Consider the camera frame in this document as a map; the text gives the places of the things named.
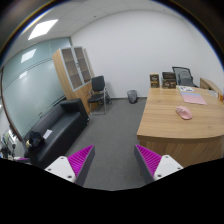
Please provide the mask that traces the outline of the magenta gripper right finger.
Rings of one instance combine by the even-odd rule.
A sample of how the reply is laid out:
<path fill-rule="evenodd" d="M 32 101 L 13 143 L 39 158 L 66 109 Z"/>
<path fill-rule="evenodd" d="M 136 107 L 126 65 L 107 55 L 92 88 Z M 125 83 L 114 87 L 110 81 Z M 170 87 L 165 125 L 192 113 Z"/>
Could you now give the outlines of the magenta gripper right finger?
<path fill-rule="evenodd" d="M 169 155 L 160 156 L 141 145 L 134 146 L 134 155 L 146 184 L 164 178 L 182 169 L 182 166 Z"/>

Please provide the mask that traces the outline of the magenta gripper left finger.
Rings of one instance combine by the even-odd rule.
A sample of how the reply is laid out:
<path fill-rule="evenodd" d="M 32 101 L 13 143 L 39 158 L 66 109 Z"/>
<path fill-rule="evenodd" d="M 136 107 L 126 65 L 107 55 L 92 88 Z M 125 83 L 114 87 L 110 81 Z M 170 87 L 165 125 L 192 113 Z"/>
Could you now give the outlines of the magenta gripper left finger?
<path fill-rule="evenodd" d="M 94 156 L 95 146 L 90 145 L 68 157 L 58 157 L 46 168 L 46 171 L 83 186 Z"/>

